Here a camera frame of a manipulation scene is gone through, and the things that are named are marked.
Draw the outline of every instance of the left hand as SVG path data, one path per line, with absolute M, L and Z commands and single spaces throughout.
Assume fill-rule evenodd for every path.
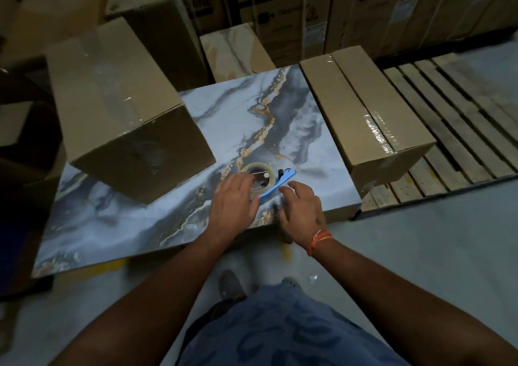
M 250 202 L 253 182 L 254 176 L 243 172 L 232 174 L 217 186 L 210 205 L 208 232 L 232 241 L 254 222 L 259 195 Z

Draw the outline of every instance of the grey floor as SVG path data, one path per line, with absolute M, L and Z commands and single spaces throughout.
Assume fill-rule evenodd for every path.
M 463 56 L 481 76 L 518 103 L 518 43 Z M 460 307 L 518 347 L 517 195 L 518 181 L 513 180 L 333 224 L 330 231 L 340 242 Z M 159 262 L 136 261 L 83 280 L 58 276 L 51 293 L 23 302 L 13 347 L 0 357 L 0 365 L 48 364 L 82 328 L 140 283 Z M 229 268 L 247 291 L 294 276 L 311 297 L 379 337 L 349 296 L 302 249 L 268 237 L 222 257 L 187 324 L 219 300 L 217 277 Z M 182 337 L 183 331 L 163 365 L 174 364 Z

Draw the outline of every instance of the hand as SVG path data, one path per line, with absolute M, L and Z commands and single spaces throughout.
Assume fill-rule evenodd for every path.
M 327 231 L 322 204 L 308 185 L 295 181 L 288 185 L 279 187 L 286 199 L 286 206 L 279 210 L 281 226 L 297 245 L 308 250 L 314 235 Z
M 207 231 L 232 241 L 255 220 L 259 209 L 259 195 L 250 202 L 254 176 L 232 174 L 221 182 L 214 192 L 209 212 Z

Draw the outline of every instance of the right hand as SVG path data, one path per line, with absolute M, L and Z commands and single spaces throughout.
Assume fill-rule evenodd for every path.
M 279 187 L 286 200 L 279 210 L 281 226 L 297 245 L 308 250 L 315 234 L 327 231 L 322 204 L 308 185 L 291 181 L 288 186 Z

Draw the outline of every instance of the wooden pallet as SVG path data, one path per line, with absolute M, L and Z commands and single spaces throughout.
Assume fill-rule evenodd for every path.
M 437 140 L 400 180 L 373 187 L 361 212 L 380 212 L 518 175 L 518 106 L 455 54 L 385 69 Z

